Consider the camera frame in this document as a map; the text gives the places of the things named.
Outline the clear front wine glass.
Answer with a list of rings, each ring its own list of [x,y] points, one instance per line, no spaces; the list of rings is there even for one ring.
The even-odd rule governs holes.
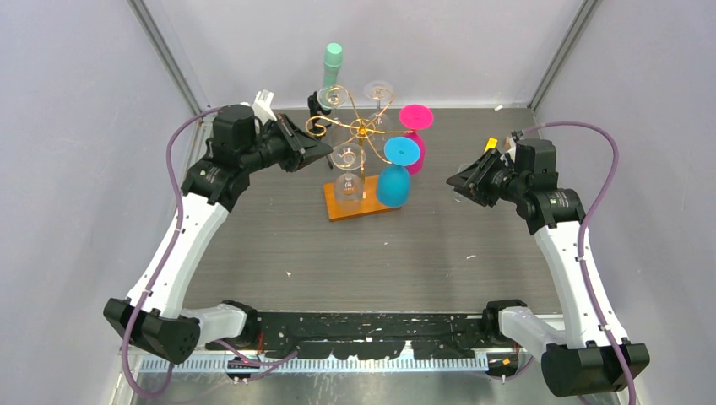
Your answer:
[[[357,211],[363,201],[362,170],[366,161],[364,149],[357,143],[342,143],[329,155],[334,168],[342,170],[334,183],[334,198],[346,212]]]

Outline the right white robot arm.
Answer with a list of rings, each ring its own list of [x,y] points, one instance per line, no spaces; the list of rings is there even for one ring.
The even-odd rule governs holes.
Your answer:
[[[585,212],[578,194],[558,185],[556,147],[526,139],[503,154],[491,148],[446,183],[483,207],[513,203],[544,256],[556,287],[564,327],[540,319],[521,300],[490,301],[482,335],[493,346],[508,341],[540,364],[556,397],[629,391],[650,362],[643,343],[632,343],[618,321],[589,248]]]

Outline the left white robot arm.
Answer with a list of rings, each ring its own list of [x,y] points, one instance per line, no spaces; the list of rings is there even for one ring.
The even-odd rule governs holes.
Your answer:
[[[333,151],[282,113],[263,114],[248,105],[227,105],[214,113],[206,153],[183,182],[171,183],[176,213],[158,251],[127,297],[108,300],[103,311],[123,340],[174,365],[217,340],[228,339],[239,349],[258,341],[255,309],[233,300],[187,309],[188,286],[251,174],[273,165],[296,172]]]

